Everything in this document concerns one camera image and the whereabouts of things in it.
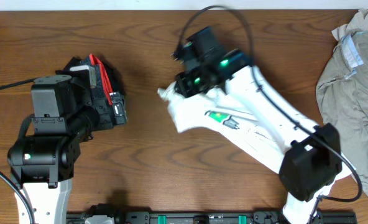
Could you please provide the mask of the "white printed t-shirt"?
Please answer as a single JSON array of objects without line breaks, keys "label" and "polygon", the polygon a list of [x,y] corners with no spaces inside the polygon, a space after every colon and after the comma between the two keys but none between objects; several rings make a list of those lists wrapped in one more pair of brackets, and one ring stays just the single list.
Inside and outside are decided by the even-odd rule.
[{"label": "white printed t-shirt", "polygon": [[275,173],[290,143],[307,138],[289,118],[309,131],[317,125],[273,89],[258,67],[236,72],[226,80],[224,90],[215,87],[189,98],[177,93],[174,86],[171,83],[157,93],[168,102],[168,112],[179,133],[193,128],[219,132]]}]

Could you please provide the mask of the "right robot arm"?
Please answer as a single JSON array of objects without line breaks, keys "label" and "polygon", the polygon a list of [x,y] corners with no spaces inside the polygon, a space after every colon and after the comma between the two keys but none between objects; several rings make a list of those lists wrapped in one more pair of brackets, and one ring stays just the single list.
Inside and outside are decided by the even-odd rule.
[{"label": "right robot arm", "polygon": [[285,100],[243,51],[227,51],[206,27],[179,40],[184,71],[160,97],[178,132],[208,128],[278,174],[288,192],[283,216],[308,223],[317,201],[347,175],[338,131],[318,126]]}]

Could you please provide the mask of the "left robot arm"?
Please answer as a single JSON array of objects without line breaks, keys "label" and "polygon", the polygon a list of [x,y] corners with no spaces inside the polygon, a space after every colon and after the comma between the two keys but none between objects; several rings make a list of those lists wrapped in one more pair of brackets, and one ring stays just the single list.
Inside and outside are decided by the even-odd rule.
[{"label": "left robot arm", "polygon": [[31,95],[34,115],[7,154],[19,223],[65,223],[80,143],[126,123],[124,96],[91,75],[37,78]]}]

